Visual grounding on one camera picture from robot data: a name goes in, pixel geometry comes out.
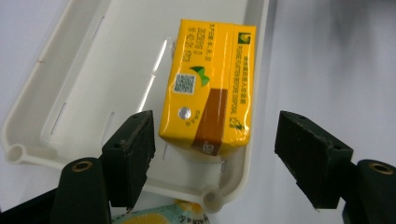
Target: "screw hole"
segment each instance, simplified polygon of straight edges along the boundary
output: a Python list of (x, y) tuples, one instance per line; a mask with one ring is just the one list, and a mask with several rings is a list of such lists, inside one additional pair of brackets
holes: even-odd
[(380, 163), (376, 163), (376, 162), (372, 162), (369, 164), (370, 168), (372, 168), (373, 170), (379, 172), (380, 174), (383, 175), (393, 175), (393, 170), (388, 168), (388, 166), (380, 164)]
[(216, 194), (214, 194), (214, 193), (208, 193), (208, 194), (206, 194), (206, 196), (205, 196), (205, 201), (206, 201), (207, 203), (213, 203), (213, 202), (215, 202), (215, 201), (216, 201)]
[(19, 161), (23, 156), (23, 148), (20, 146), (12, 147), (7, 153), (7, 158), (11, 162)]
[(75, 164), (72, 167), (72, 171), (74, 172), (82, 172), (82, 171), (86, 171), (88, 169), (90, 169), (92, 167), (92, 162), (90, 161), (81, 161), (77, 164)]

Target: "yellow package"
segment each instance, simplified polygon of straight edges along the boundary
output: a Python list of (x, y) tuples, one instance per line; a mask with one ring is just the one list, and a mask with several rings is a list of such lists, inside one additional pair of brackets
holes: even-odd
[(248, 143), (255, 35), (254, 26), (181, 21), (160, 137), (212, 156)]

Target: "white surface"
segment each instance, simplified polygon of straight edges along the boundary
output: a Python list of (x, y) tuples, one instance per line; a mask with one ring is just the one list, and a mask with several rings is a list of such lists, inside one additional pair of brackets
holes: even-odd
[[(70, 0), (4, 121), (6, 159), (62, 169), (79, 158), (99, 157), (111, 134), (142, 109), (153, 111), (158, 127), (172, 64), (170, 47), (182, 18), (256, 25), (261, 61), (267, 1), (226, 6), (230, 2), (222, 0), (212, 8), (206, 1), (186, 3)], [(255, 70), (260, 74), (260, 63)], [(186, 159), (157, 134), (155, 145), (145, 191), (199, 203), (214, 213), (246, 184), (251, 144), (224, 163)]]
[[(0, 1), (0, 119), (46, 41), (62, 1)], [(338, 210), (312, 208), (274, 154), (280, 109), (303, 114), (355, 149), (353, 161), (396, 164), (396, 4), (391, 1), (279, 1), (268, 79), (259, 95), (247, 186), (212, 223), (342, 223)], [(10, 165), (0, 156), (6, 210), (55, 188), (59, 171)], [(144, 194), (149, 207), (167, 199)]]

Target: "slot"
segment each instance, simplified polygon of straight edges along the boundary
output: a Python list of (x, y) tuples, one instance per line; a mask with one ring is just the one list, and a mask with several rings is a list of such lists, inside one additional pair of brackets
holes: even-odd
[(96, 38), (96, 34), (99, 32), (99, 29), (100, 29), (100, 27), (102, 26), (102, 22), (103, 22), (104, 19), (105, 19), (105, 17), (102, 17), (102, 18), (100, 19), (99, 24), (98, 24), (98, 26), (96, 27), (95, 33), (93, 33), (92, 40), (94, 40), (94, 39)]
[(227, 169), (227, 161), (224, 161), (224, 162), (221, 164), (221, 168), (220, 168), (221, 173), (224, 174), (225, 171), (226, 171), (226, 169)]
[(167, 161), (166, 152), (168, 151), (168, 144), (165, 146), (165, 150), (163, 151), (163, 161)]
[(58, 128), (59, 122), (61, 121), (62, 114), (64, 113), (64, 110), (66, 109), (66, 105), (67, 105), (67, 103), (64, 102), (64, 104), (62, 105), (61, 111), (59, 111), (58, 118), (56, 118), (55, 123), (53, 124), (50, 134), (55, 134), (56, 129)]
[(114, 114), (115, 114), (114, 112), (111, 112), (110, 116), (108, 117), (105, 131), (103, 132), (103, 136), (102, 136), (101, 146), (103, 146), (108, 139), (108, 132), (110, 130), (111, 124), (113, 123)]

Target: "yellow juice box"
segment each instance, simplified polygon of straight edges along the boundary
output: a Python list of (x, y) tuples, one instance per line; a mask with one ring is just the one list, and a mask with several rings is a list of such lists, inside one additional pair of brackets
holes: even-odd
[(180, 23), (159, 135), (171, 145), (228, 156), (250, 137), (256, 28)]

